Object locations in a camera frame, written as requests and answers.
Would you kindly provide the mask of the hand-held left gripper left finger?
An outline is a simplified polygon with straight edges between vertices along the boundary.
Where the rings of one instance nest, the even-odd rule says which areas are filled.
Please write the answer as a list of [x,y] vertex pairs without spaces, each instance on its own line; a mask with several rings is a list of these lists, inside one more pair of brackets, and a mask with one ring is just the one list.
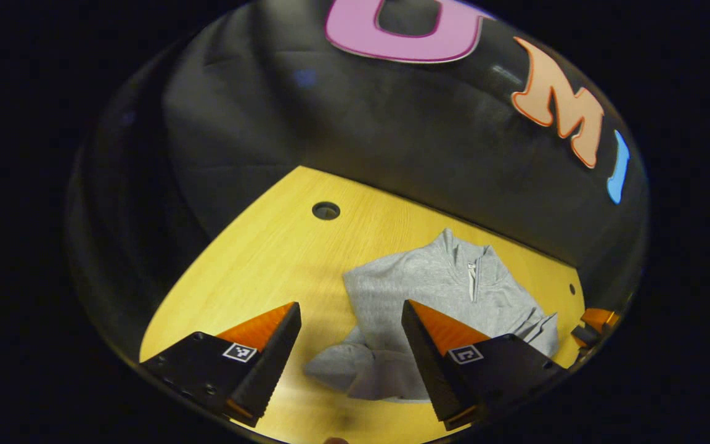
[[195,331],[141,363],[172,393],[225,419],[256,426],[302,326],[290,302],[217,335]]

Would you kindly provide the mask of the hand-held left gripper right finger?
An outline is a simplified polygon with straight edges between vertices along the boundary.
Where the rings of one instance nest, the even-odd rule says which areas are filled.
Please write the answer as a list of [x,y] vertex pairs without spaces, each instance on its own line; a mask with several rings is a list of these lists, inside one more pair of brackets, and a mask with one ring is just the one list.
[[517,335],[488,337],[416,300],[404,301],[402,327],[446,430],[501,421],[568,377]]

